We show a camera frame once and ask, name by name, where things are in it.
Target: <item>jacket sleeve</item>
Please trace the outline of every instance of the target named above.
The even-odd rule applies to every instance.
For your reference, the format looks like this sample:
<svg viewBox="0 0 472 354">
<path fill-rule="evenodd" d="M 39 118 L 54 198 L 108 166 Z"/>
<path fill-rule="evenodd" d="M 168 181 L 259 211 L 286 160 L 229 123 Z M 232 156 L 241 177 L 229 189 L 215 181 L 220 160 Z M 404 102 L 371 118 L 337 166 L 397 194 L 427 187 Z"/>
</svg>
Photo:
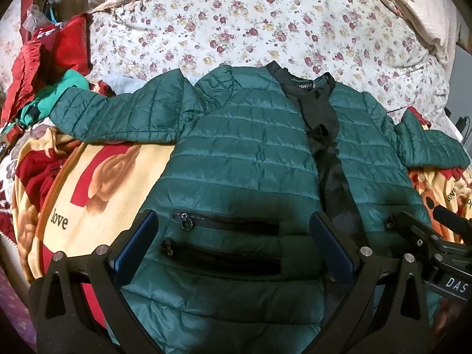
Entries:
<svg viewBox="0 0 472 354">
<path fill-rule="evenodd" d="M 87 143 L 175 142 L 183 128 L 204 115 L 207 103 L 179 69 L 153 78 L 131 94 L 107 98 L 68 88 L 50 113 L 64 133 Z"/>
<path fill-rule="evenodd" d="M 395 125 L 374 97 L 368 93 L 364 93 L 364 97 L 377 128 L 407 168 L 465 169 L 470 164 L 461 143 L 439 130 L 424 130 L 410 110 L 406 110 L 400 123 Z"/>
</svg>

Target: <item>zipper pocket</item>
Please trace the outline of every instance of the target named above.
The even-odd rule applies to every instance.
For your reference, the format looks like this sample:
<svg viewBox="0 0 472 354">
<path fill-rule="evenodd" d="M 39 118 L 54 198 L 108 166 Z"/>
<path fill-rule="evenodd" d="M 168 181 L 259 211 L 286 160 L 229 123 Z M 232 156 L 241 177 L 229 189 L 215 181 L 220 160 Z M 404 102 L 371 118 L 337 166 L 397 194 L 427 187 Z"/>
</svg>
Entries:
<svg viewBox="0 0 472 354">
<path fill-rule="evenodd" d="M 195 227 L 204 227 L 253 235 L 278 235 L 278 222 L 268 219 L 229 217 L 185 209 L 174 209 L 172 219 L 180 221 L 182 229 L 187 232 Z"/>
<path fill-rule="evenodd" d="M 280 260 L 276 258 L 177 244 L 172 238 L 164 238 L 160 246 L 162 252 L 173 260 L 204 271 L 253 276 L 280 274 Z"/>
</svg>

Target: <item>floral bedsheet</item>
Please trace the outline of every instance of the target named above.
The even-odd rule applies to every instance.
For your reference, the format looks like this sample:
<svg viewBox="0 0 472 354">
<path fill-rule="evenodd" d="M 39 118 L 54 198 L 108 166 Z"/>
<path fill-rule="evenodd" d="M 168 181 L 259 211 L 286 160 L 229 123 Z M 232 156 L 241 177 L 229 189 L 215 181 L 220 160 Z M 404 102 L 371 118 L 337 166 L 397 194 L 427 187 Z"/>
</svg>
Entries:
<svg viewBox="0 0 472 354">
<path fill-rule="evenodd" d="M 94 14 L 91 59 L 92 79 L 180 68 L 191 81 L 222 64 L 277 60 L 301 77 L 330 72 L 392 116 L 413 105 L 433 123 L 449 89 L 436 58 L 379 0 L 144 0 Z"/>
</svg>

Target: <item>black metal clamp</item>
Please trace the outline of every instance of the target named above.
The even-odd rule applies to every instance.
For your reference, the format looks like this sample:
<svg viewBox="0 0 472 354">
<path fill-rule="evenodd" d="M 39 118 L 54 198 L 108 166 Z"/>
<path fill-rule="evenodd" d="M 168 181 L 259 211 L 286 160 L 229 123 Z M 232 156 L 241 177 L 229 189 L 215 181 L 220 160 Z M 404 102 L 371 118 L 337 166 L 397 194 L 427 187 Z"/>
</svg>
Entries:
<svg viewBox="0 0 472 354">
<path fill-rule="evenodd" d="M 442 240 L 407 213 L 396 215 L 389 229 L 409 241 L 410 250 L 395 258 L 379 257 L 367 246 L 356 246 L 322 211 L 312 214 L 313 240 L 334 280 L 347 291 L 302 354 L 445 354 L 463 345 L 464 339 L 457 337 L 470 334 L 472 303 L 468 302 L 452 333 L 431 352 L 424 287 L 466 301 L 469 281 L 472 283 L 470 248 Z M 119 291 L 131 282 L 157 231 L 157 215 L 147 210 L 111 246 L 100 245 L 81 257 L 54 254 L 46 276 L 30 290 L 31 304 L 37 305 L 32 314 L 37 314 L 39 354 L 164 353 Z M 91 283 L 119 345 L 112 343 L 91 316 L 82 283 Z M 385 288 L 373 313 L 377 285 Z M 455 354 L 470 351 L 470 346 L 464 348 L 466 351 L 457 349 Z"/>
<path fill-rule="evenodd" d="M 54 254 L 46 276 L 30 290 L 39 354 L 164 354 L 119 291 L 133 279 L 158 228 L 156 213 L 146 210 L 111 246 L 87 256 Z M 82 283 L 91 283 L 119 345 L 95 322 Z"/>
</svg>

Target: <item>green puffer jacket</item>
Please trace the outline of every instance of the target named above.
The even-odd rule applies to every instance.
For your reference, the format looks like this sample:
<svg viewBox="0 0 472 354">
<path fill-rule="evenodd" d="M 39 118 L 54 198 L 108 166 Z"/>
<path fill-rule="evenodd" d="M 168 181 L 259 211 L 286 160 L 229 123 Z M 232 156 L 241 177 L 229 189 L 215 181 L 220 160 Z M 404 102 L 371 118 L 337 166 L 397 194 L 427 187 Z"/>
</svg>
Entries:
<svg viewBox="0 0 472 354">
<path fill-rule="evenodd" d="M 430 223 L 407 167 L 469 158 L 409 111 L 394 125 L 368 93 L 337 83 L 330 103 L 364 229 L 386 254 L 402 243 L 385 232 L 392 213 Z M 308 233 L 317 169 L 300 112 L 266 68 L 221 66 L 195 86 L 173 70 L 115 98 L 69 88 L 50 118 L 85 142 L 176 142 L 142 205 L 159 215 L 158 236 L 123 289 L 167 353 L 297 354 L 319 332 L 323 265 Z"/>
</svg>

